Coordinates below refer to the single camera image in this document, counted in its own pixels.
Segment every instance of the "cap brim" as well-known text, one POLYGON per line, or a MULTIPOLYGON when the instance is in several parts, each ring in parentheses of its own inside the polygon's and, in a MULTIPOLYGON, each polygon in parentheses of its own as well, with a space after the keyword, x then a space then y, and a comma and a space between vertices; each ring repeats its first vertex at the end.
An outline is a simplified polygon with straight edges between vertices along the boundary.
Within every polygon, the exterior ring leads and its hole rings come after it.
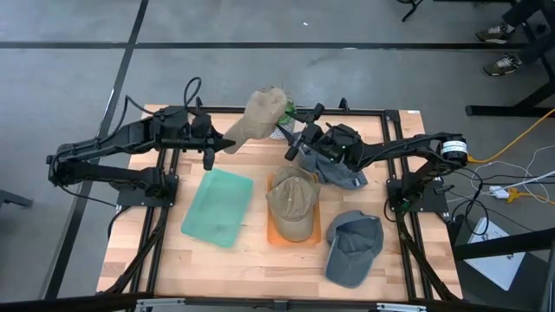
POLYGON ((300 242, 309 238, 314 230, 314 212, 310 211, 305 218, 298 221, 287 221, 278 216, 277 213, 271 212, 272 219, 276 225, 279 234, 291 241, 300 242))
POLYGON ((227 132, 224 134, 224 139, 234 140, 235 145, 227 147, 224 152, 233 154, 241 148, 241 146, 248 140, 245 135, 245 130, 243 125, 245 124, 244 119, 237 121, 227 132))
POLYGON ((341 235, 347 234, 337 233, 331 244, 324 274, 333 283, 347 288, 355 288, 360 286, 368 276, 374 257, 371 256, 370 250, 366 251, 362 257, 345 254, 337 247, 341 235))

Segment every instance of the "person's leg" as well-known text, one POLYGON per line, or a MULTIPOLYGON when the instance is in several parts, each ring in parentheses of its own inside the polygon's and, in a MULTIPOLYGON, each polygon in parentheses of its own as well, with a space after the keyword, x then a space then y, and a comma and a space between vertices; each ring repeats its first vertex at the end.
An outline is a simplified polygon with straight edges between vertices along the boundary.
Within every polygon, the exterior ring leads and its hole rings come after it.
POLYGON ((543 36, 536 42, 530 43, 517 55, 504 55, 495 63, 484 66, 484 73, 490 76, 512 74, 523 64, 530 65, 537 61, 547 50, 555 47, 555 34, 543 36))
POLYGON ((515 4, 502 18, 507 25, 516 28, 541 9, 541 0, 522 0, 515 4))
POLYGON ((503 15, 503 23, 475 34, 481 42, 507 43, 514 29, 541 9, 541 0, 522 0, 503 15))

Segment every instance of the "baseball cap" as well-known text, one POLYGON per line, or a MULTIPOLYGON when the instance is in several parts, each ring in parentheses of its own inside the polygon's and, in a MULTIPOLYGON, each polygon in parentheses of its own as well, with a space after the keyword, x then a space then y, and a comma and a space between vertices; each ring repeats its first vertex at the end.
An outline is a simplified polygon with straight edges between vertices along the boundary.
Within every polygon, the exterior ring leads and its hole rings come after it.
POLYGON ((224 139, 235 145, 224 150, 235 153, 248 139, 264 139, 276 129, 279 118, 285 114, 287 96, 280 88, 255 91, 246 104, 245 113, 224 134, 224 139))
POLYGON ((362 171, 352 172, 344 163, 335 163, 307 146, 301 146, 299 152, 298 164, 317 174, 320 183, 334 184, 346 190, 356 190, 368 184, 362 171))
MULTIPOLYGON (((301 179, 314 183, 314 179, 312 178, 310 173, 306 172, 305 170, 297 166, 281 166, 276 170, 271 187, 278 186, 279 184, 284 182, 284 180, 290 177, 299 177, 301 179)), ((318 186, 316 183, 314 183, 314 185, 316 187, 315 191, 319 192, 320 186, 318 186)))
POLYGON ((274 224, 283 238, 298 242, 310 237, 319 191, 318 184, 291 176, 266 194, 274 224))
POLYGON ((361 211, 347 211, 331 222, 326 239, 331 248, 325 276, 333 283, 355 288, 366 279, 382 251, 382 222, 361 211))

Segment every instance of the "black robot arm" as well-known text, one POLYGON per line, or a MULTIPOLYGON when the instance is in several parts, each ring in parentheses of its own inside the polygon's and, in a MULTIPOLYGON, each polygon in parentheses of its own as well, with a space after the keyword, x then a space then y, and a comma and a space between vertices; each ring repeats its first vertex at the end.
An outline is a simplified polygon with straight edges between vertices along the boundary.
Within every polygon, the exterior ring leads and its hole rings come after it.
POLYGON ((437 178, 467 164, 467 144, 460 134, 419 134, 404 140, 366 144, 357 131, 344 124, 327 124, 329 129, 324 132, 314 122, 323 111, 323 105, 317 104, 307 114, 290 114, 304 123, 304 129, 293 135, 280 127, 290 146, 285 158, 295 159, 298 148, 307 146, 330 161, 342 162, 351 171, 359 172, 379 160, 423 157, 428 162, 416 172, 407 172, 401 179, 388 180, 389 204, 397 211, 447 211, 443 199, 450 188, 444 187, 437 178))
POLYGON ((215 153, 235 144, 223 139, 212 125, 210 115, 199 109, 167 107, 153 115, 116 129, 105 139, 62 144, 55 155, 47 157, 49 180, 67 186, 83 180, 108 182, 121 191, 141 189, 146 197, 165 197, 167 179, 160 168, 131 170, 88 163, 88 160, 115 153, 138 154, 151 149, 196 150, 203 153, 203 164, 211 170, 215 153), (189 113, 194 114, 189 123, 189 113))
POLYGON ((443 172, 459 169, 467 163, 467 144, 460 134, 419 134, 404 140, 366 144, 357 131, 344 124, 338 126, 327 124, 329 129, 324 132, 314 123, 323 110, 323 105, 317 104, 310 113, 291 114, 295 120, 305 124, 298 136, 287 133, 280 127, 290 145, 285 158, 293 160, 297 156, 298 148, 307 146, 333 162, 343 162, 353 172, 361 171, 374 161, 408 156, 426 158, 443 172), (434 141, 439 142, 436 148, 430 146, 434 141))

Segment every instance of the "orange tray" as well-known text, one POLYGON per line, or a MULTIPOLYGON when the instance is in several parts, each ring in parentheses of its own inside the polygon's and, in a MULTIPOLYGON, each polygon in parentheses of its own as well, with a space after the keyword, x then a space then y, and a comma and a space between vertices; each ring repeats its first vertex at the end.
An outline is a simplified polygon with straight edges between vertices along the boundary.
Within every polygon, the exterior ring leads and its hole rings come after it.
MULTIPOLYGON (((317 183, 318 176, 316 174, 311 174, 314 181, 317 183)), ((272 182, 274 181, 275 174, 268 174, 268 185, 266 191, 271 190, 272 182)), ((306 238, 304 241, 292 242, 285 239, 278 232, 278 228, 274 224, 274 219, 271 217, 270 204, 268 205, 268 243, 276 246, 310 246, 316 245, 322 241, 322 227, 320 226, 320 200, 317 200, 314 204, 314 229, 312 230, 312 235, 306 238)))

